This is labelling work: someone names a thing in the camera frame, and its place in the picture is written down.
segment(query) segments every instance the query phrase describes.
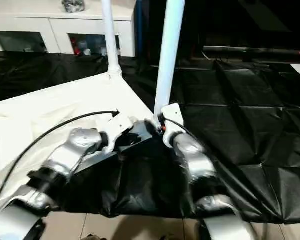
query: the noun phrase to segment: white pipe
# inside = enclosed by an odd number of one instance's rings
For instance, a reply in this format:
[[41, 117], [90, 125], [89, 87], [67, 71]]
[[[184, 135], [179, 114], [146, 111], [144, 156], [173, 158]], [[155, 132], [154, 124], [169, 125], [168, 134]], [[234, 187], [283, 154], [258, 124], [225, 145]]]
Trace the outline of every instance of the white pipe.
[[108, 73], [121, 73], [118, 61], [117, 43], [112, 15], [111, 0], [102, 0], [102, 13], [105, 26], [105, 43], [108, 55], [109, 67]]
[[186, 0], [167, 0], [154, 115], [169, 104]]

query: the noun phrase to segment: black tarp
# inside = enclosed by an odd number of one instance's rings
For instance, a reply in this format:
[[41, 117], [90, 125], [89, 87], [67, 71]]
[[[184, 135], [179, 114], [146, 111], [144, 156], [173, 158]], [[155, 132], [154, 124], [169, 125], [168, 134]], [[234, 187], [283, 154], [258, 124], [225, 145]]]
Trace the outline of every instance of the black tarp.
[[[134, 58], [120, 64], [124, 79], [153, 109], [158, 68]], [[0, 53], [0, 100], [106, 70], [107, 60], [97, 56]], [[171, 102], [180, 104], [185, 126], [216, 156], [244, 219], [300, 223], [300, 75], [290, 65], [178, 61]], [[188, 211], [181, 186], [180, 168], [155, 136], [123, 159], [77, 174], [63, 210], [204, 216]]]

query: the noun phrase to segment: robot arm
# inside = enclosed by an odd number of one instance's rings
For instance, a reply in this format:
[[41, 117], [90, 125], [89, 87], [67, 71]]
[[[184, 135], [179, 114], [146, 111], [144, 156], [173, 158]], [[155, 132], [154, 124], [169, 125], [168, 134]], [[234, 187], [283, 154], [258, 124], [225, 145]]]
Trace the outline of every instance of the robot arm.
[[28, 174], [22, 185], [0, 208], [0, 240], [40, 239], [45, 224], [42, 217], [58, 209], [65, 185], [88, 154], [114, 150], [117, 138], [132, 128], [130, 119], [119, 114], [105, 126], [106, 132], [76, 128], [66, 142], [57, 147], [38, 171]]
[[[207, 155], [206, 149], [190, 134], [180, 127], [183, 126], [181, 110], [178, 104], [171, 104], [162, 108], [165, 133], [163, 142], [174, 150], [181, 164], [186, 169], [189, 184], [198, 179], [213, 181], [218, 179], [217, 171], [212, 160]], [[225, 193], [216, 192], [198, 200], [207, 212], [213, 213], [219, 210], [227, 210], [226, 214], [202, 219], [200, 224], [200, 239], [211, 240], [252, 240], [254, 236], [242, 221], [238, 209], [231, 198]]]
[[[184, 122], [179, 105], [164, 107], [162, 114], [165, 118], [163, 142], [174, 150], [182, 162], [189, 183], [199, 178], [205, 181], [218, 179], [206, 149], [182, 128]], [[99, 151], [111, 153], [118, 137], [132, 127], [129, 118], [119, 114], [108, 123], [106, 133], [96, 129], [74, 129], [66, 142], [52, 152], [38, 171], [28, 174], [30, 181], [21, 186], [0, 209], [0, 240], [40, 239], [45, 230], [42, 217], [58, 209], [60, 192], [83, 158]], [[210, 213], [223, 209], [232, 213], [203, 219], [201, 235], [207, 235], [211, 240], [253, 239], [227, 194], [207, 195], [196, 204]]]

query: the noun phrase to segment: floor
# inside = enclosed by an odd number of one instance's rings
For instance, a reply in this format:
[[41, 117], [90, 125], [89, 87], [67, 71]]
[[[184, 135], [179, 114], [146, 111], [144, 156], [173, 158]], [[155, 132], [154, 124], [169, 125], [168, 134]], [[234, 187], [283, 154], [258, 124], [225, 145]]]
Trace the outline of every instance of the floor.
[[[173, 219], [149, 216], [118, 216], [106, 218], [85, 213], [53, 212], [46, 219], [43, 240], [80, 240], [89, 234], [107, 240], [159, 240], [173, 236], [177, 240], [197, 240], [193, 219]], [[300, 224], [253, 223], [260, 240], [300, 240]]]

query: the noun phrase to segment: white table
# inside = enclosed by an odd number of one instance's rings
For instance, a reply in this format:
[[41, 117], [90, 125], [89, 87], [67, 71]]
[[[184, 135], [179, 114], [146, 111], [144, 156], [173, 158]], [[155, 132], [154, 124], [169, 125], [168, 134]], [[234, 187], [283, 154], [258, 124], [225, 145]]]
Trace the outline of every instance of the white table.
[[[68, 13], [61, 0], [0, 0], [0, 32], [39, 32], [49, 53], [73, 54], [68, 34], [105, 34], [101, 0], [85, 4], [85, 11]], [[112, 0], [115, 34], [125, 57], [136, 55], [135, 6], [136, 0]]]

